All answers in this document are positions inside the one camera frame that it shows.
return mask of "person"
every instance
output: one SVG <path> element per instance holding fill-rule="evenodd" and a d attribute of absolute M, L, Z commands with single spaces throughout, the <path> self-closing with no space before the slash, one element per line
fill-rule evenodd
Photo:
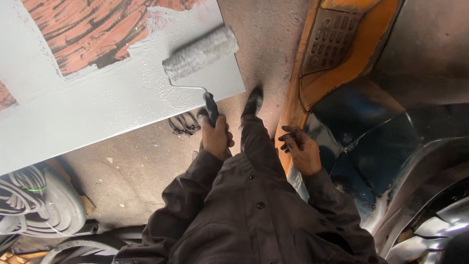
<path fill-rule="evenodd" d="M 386 263 L 360 227 L 353 200 L 322 169 L 317 143 L 284 126 L 281 150 L 292 155 L 310 198 L 287 182 L 266 128 L 257 117 L 260 88 L 241 116 L 241 153 L 231 156 L 226 117 L 202 124 L 203 149 L 163 191 L 165 206 L 148 220 L 142 244 L 122 248 L 116 264 Z"/>

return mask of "work boot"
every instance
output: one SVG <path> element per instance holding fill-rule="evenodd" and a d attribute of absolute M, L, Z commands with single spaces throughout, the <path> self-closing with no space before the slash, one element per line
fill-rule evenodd
<path fill-rule="evenodd" d="M 205 107 L 203 107 L 196 115 L 197 122 L 199 122 L 199 125 L 202 126 L 202 123 L 204 122 L 204 118 L 208 117 L 208 112 Z"/>
<path fill-rule="evenodd" d="M 241 118 L 245 115 L 255 115 L 259 113 L 264 102 L 264 94 L 262 92 L 262 86 L 256 86 L 248 96 L 246 106 L 241 114 Z"/>

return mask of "shirt button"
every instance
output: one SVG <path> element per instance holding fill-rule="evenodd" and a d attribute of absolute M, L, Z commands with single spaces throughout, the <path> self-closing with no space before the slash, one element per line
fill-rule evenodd
<path fill-rule="evenodd" d="M 257 208 L 262 209 L 264 207 L 265 207 L 265 203 L 263 203 L 263 202 L 258 202 L 257 203 Z"/>

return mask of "paint roller handle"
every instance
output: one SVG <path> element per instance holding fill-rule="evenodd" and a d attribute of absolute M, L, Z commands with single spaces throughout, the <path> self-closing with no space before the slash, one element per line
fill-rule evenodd
<path fill-rule="evenodd" d="M 218 112 L 217 103 L 215 103 L 215 100 L 213 99 L 213 94 L 209 92 L 205 92 L 204 101 L 205 101 L 205 107 L 207 108 L 208 117 L 210 118 L 210 124 L 212 125 L 212 127 L 215 127 L 218 116 L 220 114 Z"/>

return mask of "gray paint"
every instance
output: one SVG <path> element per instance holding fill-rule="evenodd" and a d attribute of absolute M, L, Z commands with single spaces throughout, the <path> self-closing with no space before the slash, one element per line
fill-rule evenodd
<path fill-rule="evenodd" d="M 0 1 L 0 80 L 19 103 L 0 111 L 0 175 L 204 104 L 202 90 L 171 87 L 161 61 L 223 23 L 216 0 L 151 11 L 168 26 L 130 46 L 130 58 L 64 78 L 22 3 Z M 216 101 L 245 91 L 234 55 L 176 84 L 205 87 Z"/>

